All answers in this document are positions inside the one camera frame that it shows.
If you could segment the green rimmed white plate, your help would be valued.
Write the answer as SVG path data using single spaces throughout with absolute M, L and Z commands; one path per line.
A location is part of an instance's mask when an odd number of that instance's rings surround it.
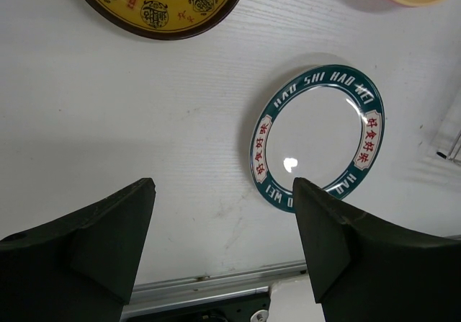
M 385 108 L 370 77 L 355 67 L 314 66 L 278 89 L 249 144 L 251 180 L 272 207 L 293 213 L 303 177 L 340 200 L 369 174 L 385 134 Z

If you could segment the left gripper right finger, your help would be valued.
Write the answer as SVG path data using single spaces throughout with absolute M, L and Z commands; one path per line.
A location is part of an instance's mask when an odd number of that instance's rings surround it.
M 412 231 L 304 178 L 294 209 L 314 299 L 327 321 L 458 321 L 460 242 Z

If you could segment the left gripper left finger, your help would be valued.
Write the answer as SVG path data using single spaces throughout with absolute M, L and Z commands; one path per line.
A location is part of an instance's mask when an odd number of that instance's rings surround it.
M 2 321 L 119 321 L 156 197 L 142 178 L 87 207 L 1 240 Z

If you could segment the brown yellow patterned plate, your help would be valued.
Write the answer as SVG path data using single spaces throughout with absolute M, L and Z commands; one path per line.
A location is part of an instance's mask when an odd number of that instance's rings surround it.
M 183 40 L 220 24 L 239 0 L 85 0 L 112 24 L 152 40 Z

